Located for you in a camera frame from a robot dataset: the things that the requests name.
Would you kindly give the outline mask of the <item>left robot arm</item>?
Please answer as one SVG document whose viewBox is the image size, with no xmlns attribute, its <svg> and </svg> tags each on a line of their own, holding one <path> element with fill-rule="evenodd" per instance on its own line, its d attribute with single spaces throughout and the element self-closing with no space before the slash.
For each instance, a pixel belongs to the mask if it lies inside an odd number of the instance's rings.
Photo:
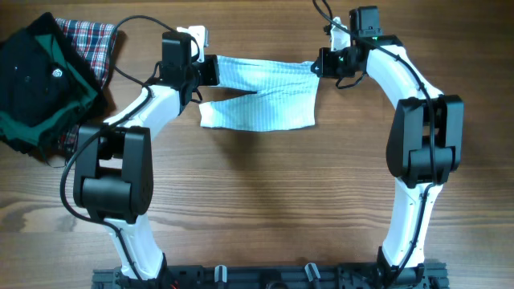
<svg viewBox="0 0 514 289">
<path fill-rule="evenodd" d="M 79 130 L 74 203 L 86 219 L 110 234 L 121 265 L 95 271 L 96 288 L 162 288 L 172 280 L 147 211 L 153 197 L 152 142 L 190 103 L 201 86 L 219 83 L 218 59 L 204 52 L 204 26 L 179 27 L 162 35 L 162 60 L 124 111 L 104 125 Z"/>
</svg>

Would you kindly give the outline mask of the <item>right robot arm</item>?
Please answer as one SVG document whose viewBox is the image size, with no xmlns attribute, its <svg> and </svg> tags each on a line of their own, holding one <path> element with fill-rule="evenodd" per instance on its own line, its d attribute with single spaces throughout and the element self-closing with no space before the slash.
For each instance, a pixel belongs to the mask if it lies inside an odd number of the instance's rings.
<svg viewBox="0 0 514 289">
<path fill-rule="evenodd" d="M 334 17 L 326 1 L 314 2 L 327 20 L 329 47 L 311 71 L 320 78 L 360 83 L 373 79 L 394 106 L 385 156 L 394 177 L 390 228 L 370 267 L 376 288 L 437 287 L 437 267 L 425 262 L 424 245 L 434 203 L 461 162 L 464 103 L 430 84 L 409 60 L 395 35 L 384 35 L 376 6 L 349 12 L 350 26 Z"/>
</svg>

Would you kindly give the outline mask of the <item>light blue striped shorts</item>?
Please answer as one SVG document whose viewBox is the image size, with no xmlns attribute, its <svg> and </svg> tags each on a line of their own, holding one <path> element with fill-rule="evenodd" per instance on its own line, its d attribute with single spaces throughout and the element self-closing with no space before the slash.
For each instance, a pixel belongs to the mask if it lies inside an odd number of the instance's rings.
<svg viewBox="0 0 514 289">
<path fill-rule="evenodd" d="M 219 87 L 245 94 L 200 104 L 200 125 L 250 132 L 313 126 L 319 78 L 312 65 L 219 56 Z"/>
</svg>

